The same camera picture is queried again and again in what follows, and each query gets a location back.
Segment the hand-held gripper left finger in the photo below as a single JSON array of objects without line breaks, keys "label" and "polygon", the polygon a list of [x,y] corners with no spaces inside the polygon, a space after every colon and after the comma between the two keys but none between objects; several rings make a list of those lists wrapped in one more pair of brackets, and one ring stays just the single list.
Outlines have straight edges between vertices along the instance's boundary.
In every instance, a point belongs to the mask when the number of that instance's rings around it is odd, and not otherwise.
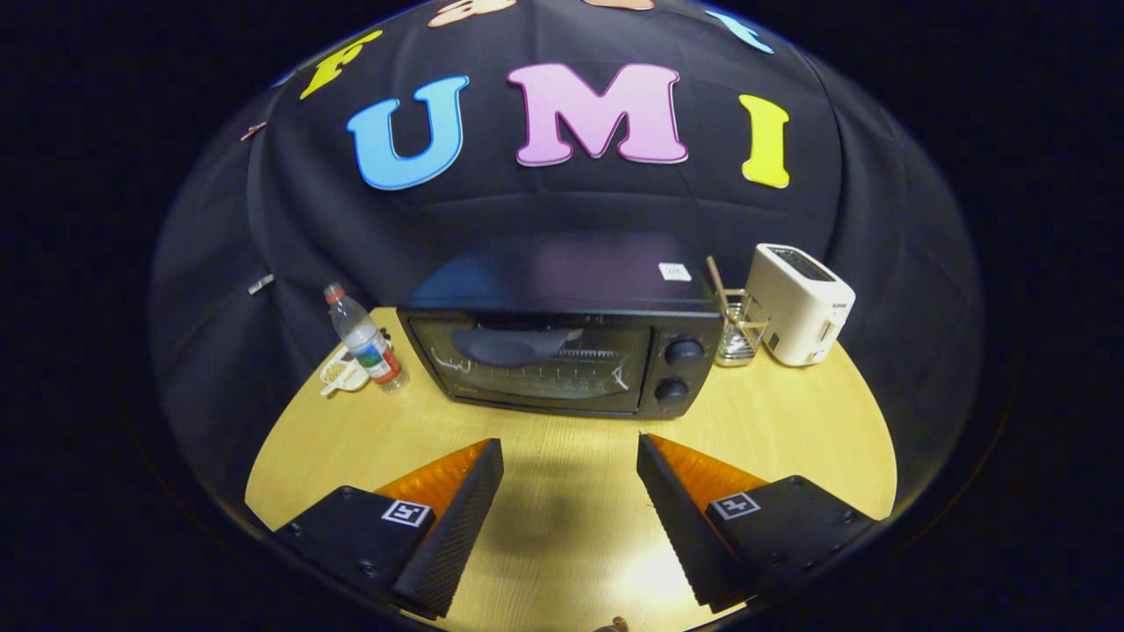
[{"label": "hand-held gripper left finger", "polygon": [[488,437],[377,491],[339,485],[274,535],[362,599],[443,619],[502,477],[501,440]]}]

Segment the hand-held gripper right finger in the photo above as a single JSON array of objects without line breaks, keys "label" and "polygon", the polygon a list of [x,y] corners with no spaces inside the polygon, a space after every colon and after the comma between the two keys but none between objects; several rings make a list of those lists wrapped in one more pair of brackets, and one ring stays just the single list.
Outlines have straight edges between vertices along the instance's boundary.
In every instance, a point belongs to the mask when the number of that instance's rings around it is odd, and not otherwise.
[{"label": "hand-held gripper right finger", "polygon": [[715,613],[790,596],[874,529],[807,477],[767,481],[655,434],[638,437],[636,471],[695,601]]}]

